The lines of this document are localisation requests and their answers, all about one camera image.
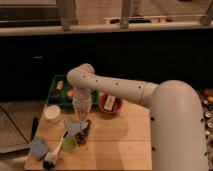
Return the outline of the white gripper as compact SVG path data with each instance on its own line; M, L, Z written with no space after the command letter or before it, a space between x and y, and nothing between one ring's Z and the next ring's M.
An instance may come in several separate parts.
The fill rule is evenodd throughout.
M85 121L92 107L91 90L74 87L72 104L79 119Z

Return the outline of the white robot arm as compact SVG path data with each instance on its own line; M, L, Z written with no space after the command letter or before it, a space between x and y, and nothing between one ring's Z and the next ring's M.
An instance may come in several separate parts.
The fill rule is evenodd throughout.
M189 84L98 76L88 63L71 69L67 81L79 96L93 89L150 110L152 171L209 171L203 109Z

